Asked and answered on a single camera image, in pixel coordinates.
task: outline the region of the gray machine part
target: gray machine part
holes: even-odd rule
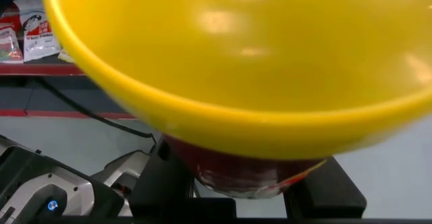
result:
[[[5,136],[0,135],[0,156],[9,148],[12,146],[19,146],[21,148],[25,148],[22,145],[13,142],[11,140],[9,140],[8,138],[6,138]]]
[[[104,170],[94,174],[92,177],[97,179],[98,181],[103,182],[105,185],[110,188],[113,187],[113,184],[123,175],[128,174],[132,177],[138,179],[141,175],[142,170],[146,166],[149,161],[150,156],[143,153],[142,151],[135,151],[129,154],[126,154],[110,163],[108,163]],[[129,202],[125,198],[123,208],[119,213],[119,217],[131,217],[132,212],[129,208]]]
[[[33,196],[43,194],[47,188],[60,188],[67,194],[67,204],[63,215],[88,215],[95,203],[93,187],[89,181],[63,168],[54,167],[51,173],[23,183],[1,209],[0,218],[12,207],[15,211],[6,223],[18,221],[26,205],[32,203]]]

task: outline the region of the red container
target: red container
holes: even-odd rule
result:
[[[254,159],[204,149],[170,136],[165,139],[200,183],[234,198],[274,197],[325,162]]]

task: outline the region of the bowl rim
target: bowl rim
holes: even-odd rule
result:
[[[324,125],[362,125],[371,121],[382,121],[391,116],[413,113],[418,111],[418,108],[425,109],[426,107],[424,112],[432,109],[432,84],[412,94],[388,101],[334,111],[299,113],[250,111],[187,99],[139,82],[98,58],[69,26],[60,8],[60,3],[60,0],[44,0],[49,21],[55,29],[56,35],[67,41],[65,43],[68,49],[73,51],[77,57],[86,58],[86,63],[78,64],[86,73],[93,72],[105,78],[115,78],[118,84],[128,85],[122,88],[128,94],[135,94],[135,97],[142,100],[164,104],[179,113],[187,112],[199,119],[214,119],[218,122],[226,121],[242,125],[265,124],[266,127],[315,128]]]

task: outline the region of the floor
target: floor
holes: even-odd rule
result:
[[[120,121],[137,130],[160,134],[139,121]],[[0,117],[0,134],[40,149],[85,174],[152,142],[92,119]],[[432,116],[371,148],[336,156],[368,200],[366,218],[432,219]],[[199,188],[201,196],[222,197]],[[284,217],[283,198],[236,200],[238,216]]]

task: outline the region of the shelf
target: shelf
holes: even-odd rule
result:
[[[62,61],[58,55],[22,64],[0,63],[0,76],[84,76],[75,64]]]
[[[45,81],[69,99],[107,119],[135,119],[86,76],[47,76]],[[87,118],[31,76],[0,76],[0,116]]]

